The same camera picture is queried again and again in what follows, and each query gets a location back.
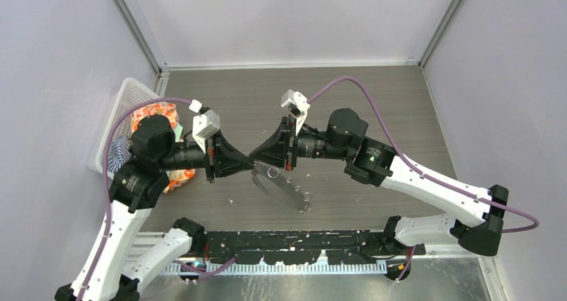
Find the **silver perforated keyring plate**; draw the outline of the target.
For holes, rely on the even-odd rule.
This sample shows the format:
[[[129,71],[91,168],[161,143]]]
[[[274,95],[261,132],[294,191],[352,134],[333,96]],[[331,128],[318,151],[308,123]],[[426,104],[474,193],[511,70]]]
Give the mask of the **silver perforated keyring plate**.
[[[305,214],[312,208],[310,194],[277,167],[256,163],[251,180],[265,196],[290,211]]]

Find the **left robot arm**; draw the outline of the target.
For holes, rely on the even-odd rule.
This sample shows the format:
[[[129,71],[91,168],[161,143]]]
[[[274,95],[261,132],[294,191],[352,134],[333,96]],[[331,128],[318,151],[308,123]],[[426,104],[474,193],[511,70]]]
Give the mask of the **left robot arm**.
[[[224,139],[212,135],[205,153],[195,142],[178,142],[165,116],[143,118],[133,133],[132,158],[112,178],[111,216],[78,277],[58,288],[56,300],[139,300],[148,285],[184,254],[199,256],[207,236],[202,225],[182,217],[165,237],[136,260],[127,263],[132,244],[158,198],[169,184],[167,173],[204,169],[208,181],[251,170],[253,161]]]

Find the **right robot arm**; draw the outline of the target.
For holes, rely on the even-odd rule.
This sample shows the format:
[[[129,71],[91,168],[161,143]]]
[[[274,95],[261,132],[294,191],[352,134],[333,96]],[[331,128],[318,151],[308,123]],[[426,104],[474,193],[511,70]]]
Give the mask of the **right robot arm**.
[[[389,217],[381,242],[390,254],[422,243],[457,243],[474,254],[497,255],[509,195],[505,187],[474,187],[446,177],[368,137],[367,129],[349,108],[333,111],[325,131],[300,126],[288,116],[250,157],[287,171],[299,158],[341,160],[344,172],[358,183],[399,191],[442,210],[429,217]]]

